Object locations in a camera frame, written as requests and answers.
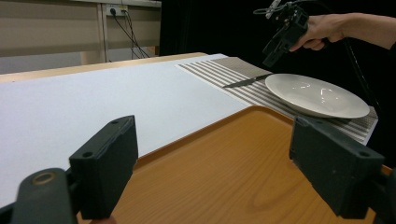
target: black cable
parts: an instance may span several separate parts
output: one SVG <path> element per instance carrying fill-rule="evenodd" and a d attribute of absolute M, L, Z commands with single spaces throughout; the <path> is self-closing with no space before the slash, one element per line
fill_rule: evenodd
<path fill-rule="evenodd" d="M 129 14 L 128 14 L 127 11 L 123 10 L 123 12 L 124 12 L 124 13 L 126 12 L 125 15 L 128 15 L 128 17 L 129 17 Z M 133 41 L 133 43 L 137 46 L 137 48 L 138 48 L 139 51 L 140 51 L 141 56 L 144 57 L 144 56 L 143 56 L 143 53 L 145 53 L 146 56 L 149 58 L 149 56 L 147 55 L 147 53 L 146 53 L 145 51 L 143 51 L 143 50 L 140 48 L 140 46 L 137 44 L 136 37 L 134 36 L 134 31 L 132 30 L 131 18 L 128 19 L 128 22 L 130 23 L 130 28 L 131 28 L 131 33 L 132 33 L 132 35 L 129 35 L 128 32 L 122 27 L 122 25 L 120 24 L 119 20 L 117 20 L 117 17 L 116 17 L 116 15 L 115 15 L 115 13 L 112 13 L 112 14 L 113 14 L 114 20 L 117 22 L 117 24 L 118 24 L 119 27 L 122 29 L 122 31 L 123 31 L 123 32 L 129 37 L 129 39 L 130 39 L 131 41 Z"/>
<path fill-rule="evenodd" d="M 276 11 L 282 10 L 284 7 L 301 4 L 301 3 L 305 3 L 305 2 L 316 3 L 316 4 L 324 7 L 330 13 L 335 13 L 329 7 L 327 7 L 324 3 L 322 3 L 318 0 L 297 0 L 294 2 L 288 2 L 287 4 L 282 5 L 280 7 L 273 7 L 273 8 L 268 7 L 268 8 L 257 9 L 257 10 L 253 11 L 253 14 L 260 15 L 260 14 L 265 14 L 268 12 L 276 12 Z M 356 75 L 357 79 L 359 80 L 359 83 L 361 84 L 361 87 L 363 88 L 363 91 L 366 94 L 366 97 L 368 98 L 370 104 L 375 108 L 375 112 L 378 115 L 378 117 L 382 117 L 382 114 L 383 114 L 382 108 L 379 105 L 379 102 L 376 99 L 375 95 L 371 91 L 371 88 L 366 80 L 366 77 L 364 76 L 363 72 L 361 71 L 361 67 L 358 64 L 358 60 L 355 57 L 355 53 L 352 49 L 352 46 L 349 43 L 348 38 L 346 37 L 346 38 L 342 39 L 342 41 L 344 43 L 344 46 L 346 47 L 346 53 L 347 53 L 347 56 L 349 57 L 349 60 L 352 63 L 352 67 L 355 72 L 355 75 Z"/>
<path fill-rule="evenodd" d="M 104 17 L 103 4 L 100 5 L 100 8 L 101 8 L 101 11 L 102 11 L 101 17 L 102 17 L 102 19 L 103 19 L 103 17 Z M 105 35 L 105 30 L 106 30 L 106 28 L 105 28 L 105 23 L 102 22 L 102 35 L 103 35 L 103 36 L 106 36 L 106 35 Z M 107 47 L 106 47 L 106 40 L 105 40 L 104 38 L 103 38 L 103 48 L 104 48 L 104 50 L 105 50 L 105 62 L 107 62 Z"/>
<path fill-rule="evenodd" d="M 130 29 L 131 29 L 131 34 L 132 34 L 132 38 L 133 38 L 134 44 L 135 44 L 135 45 L 137 46 L 137 48 L 139 49 L 140 54 L 141 54 L 142 57 L 144 57 L 143 54 L 145 54 L 146 57 L 149 58 L 149 56 L 147 55 L 147 53 L 146 53 L 145 51 L 143 51 L 143 50 L 140 48 L 140 46 L 138 45 L 138 43 L 137 43 L 136 36 L 134 35 L 134 29 L 133 29 L 133 26 L 132 26 L 132 20 L 131 20 L 131 17 L 129 16 L 128 11 L 123 10 L 123 12 L 125 13 L 125 15 L 126 15 L 126 17 L 127 17 L 127 21 L 129 22 L 129 26 L 130 26 Z"/>

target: wall outlet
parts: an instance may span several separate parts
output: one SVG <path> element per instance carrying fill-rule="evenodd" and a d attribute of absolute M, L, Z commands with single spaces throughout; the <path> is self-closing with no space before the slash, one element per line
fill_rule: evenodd
<path fill-rule="evenodd" d="M 107 16 L 113 16 L 111 14 L 111 8 L 113 8 L 116 11 L 116 16 L 125 16 L 125 13 L 123 13 L 123 10 L 128 11 L 128 6 L 126 5 L 115 5 L 115 4 L 107 4 L 106 5 L 106 15 Z"/>

